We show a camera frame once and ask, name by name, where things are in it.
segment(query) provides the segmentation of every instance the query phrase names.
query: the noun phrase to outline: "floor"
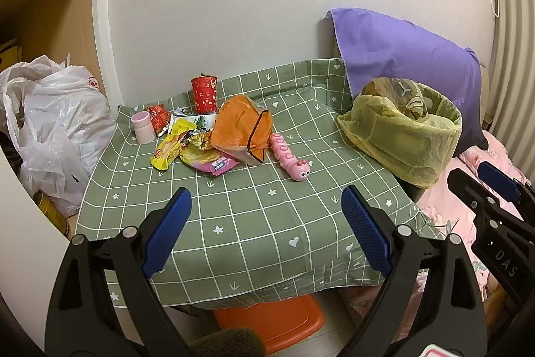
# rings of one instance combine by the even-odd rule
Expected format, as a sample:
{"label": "floor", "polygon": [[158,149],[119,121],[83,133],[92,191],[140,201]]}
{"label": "floor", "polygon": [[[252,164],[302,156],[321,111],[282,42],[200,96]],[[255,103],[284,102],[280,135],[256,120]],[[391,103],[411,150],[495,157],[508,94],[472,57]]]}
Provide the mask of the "floor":
{"label": "floor", "polygon": [[[348,310],[337,289],[326,289],[314,294],[314,299],[322,309],[325,322],[316,333],[301,342],[270,354],[273,357],[335,357],[356,331]],[[180,331],[187,343],[212,332],[216,327],[213,315],[199,319],[166,307],[169,318]],[[116,309],[125,336],[141,343],[132,319],[126,309]]]}

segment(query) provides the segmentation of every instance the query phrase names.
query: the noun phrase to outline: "pink blanket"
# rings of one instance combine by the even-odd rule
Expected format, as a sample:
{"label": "pink blanket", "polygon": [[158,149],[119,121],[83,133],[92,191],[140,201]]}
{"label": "pink blanket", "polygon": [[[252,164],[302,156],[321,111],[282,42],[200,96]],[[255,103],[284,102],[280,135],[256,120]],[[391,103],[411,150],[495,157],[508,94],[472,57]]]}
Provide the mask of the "pink blanket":
{"label": "pink blanket", "polygon": [[[461,170],[468,173],[474,179],[477,179],[477,168],[481,162],[489,161],[496,168],[499,168],[507,176],[516,179],[521,183],[529,183],[529,180],[516,168],[509,156],[507,150],[494,136],[489,132],[483,132],[489,142],[488,150],[481,150],[474,146],[470,147],[462,153],[458,158],[453,158],[443,173],[440,175],[438,182],[427,189],[418,201],[418,206],[428,217],[430,217],[438,230],[443,234],[457,233],[463,240],[466,246],[466,251],[472,260],[472,266],[475,271],[475,276],[479,284],[479,290],[483,298],[485,297],[485,284],[489,276],[489,271],[485,265],[472,252],[471,246],[475,241],[475,225],[473,219],[475,217],[472,210],[467,207],[461,200],[459,200],[448,189],[448,175],[454,168],[461,168]],[[489,189],[497,198],[500,199],[500,206],[502,209],[509,211],[511,214],[520,218],[518,211],[512,203],[506,202],[489,186],[484,186]],[[410,327],[412,326],[418,305],[422,298],[422,293],[425,286],[426,273],[418,275],[418,279],[414,286],[414,291],[407,307],[405,316],[397,333],[397,340],[405,337]],[[364,317],[370,308],[371,302],[376,298],[380,286],[369,287],[351,287],[345,290],[346,297],[349,299],[349,304],[362,317]]]}

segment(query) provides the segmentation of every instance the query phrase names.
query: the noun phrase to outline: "purple fabric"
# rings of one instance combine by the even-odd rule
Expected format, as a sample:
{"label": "purple fabric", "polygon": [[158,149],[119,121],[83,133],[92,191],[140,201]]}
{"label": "purple fabric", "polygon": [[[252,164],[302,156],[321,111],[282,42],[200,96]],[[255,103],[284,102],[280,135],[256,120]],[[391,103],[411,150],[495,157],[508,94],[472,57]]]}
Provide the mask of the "purple fabric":
{"label": "purple fabric", "polygon": [[454,156],[471,146],[488,148],[479,121],[481,71],[472,49],[370,10],[338,8],[331,14],[353,97],[376,77],[423,83],[461,111],[463,130]]}

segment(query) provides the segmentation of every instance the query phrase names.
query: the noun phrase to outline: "white plastic bag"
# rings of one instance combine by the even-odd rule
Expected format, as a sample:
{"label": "white plastic bag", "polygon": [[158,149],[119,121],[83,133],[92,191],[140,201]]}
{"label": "white plastic bag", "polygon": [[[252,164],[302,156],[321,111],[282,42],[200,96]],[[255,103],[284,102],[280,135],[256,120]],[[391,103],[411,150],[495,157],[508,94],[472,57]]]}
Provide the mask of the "white plastic bag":
{"label": "white plastic bag", "polygon": [[1,72],[0,86],[0,124],[22,157],[22,185],[30,195],[41,189],[51,196],[66,217],[76,213],[116,128],[97,81],[85,67],[42,56]]}

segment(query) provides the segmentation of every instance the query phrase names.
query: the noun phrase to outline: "blue gripper pad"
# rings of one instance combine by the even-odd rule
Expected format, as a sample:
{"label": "blue gripper pad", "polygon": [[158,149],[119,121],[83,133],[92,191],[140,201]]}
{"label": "blue gripper pad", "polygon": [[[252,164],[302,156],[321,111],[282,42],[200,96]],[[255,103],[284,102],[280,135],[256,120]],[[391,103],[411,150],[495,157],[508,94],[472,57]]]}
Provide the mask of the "blue gripper pad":
{"label": "blue gripper pad", "polygon": [[145,260],[141,270],[147,278],[163,269],[192,211],[191,193],[183,189],[177,194],[165,205],[166,214],[145,244]]}
{"label": "blue gripper pad", "polygon": [[494,189],[506,201],[518,203],[520,201],[520,191],[513,179],[507,177],[490,162],[482,162],[477,168],[478,178]]}
{"label": "blue gripper pad", "polygon": [[388,277],[392,271],[390,244],[351,186],[342,191],[342,213],[362,247],[370,266],[379,271],[383,277]]}

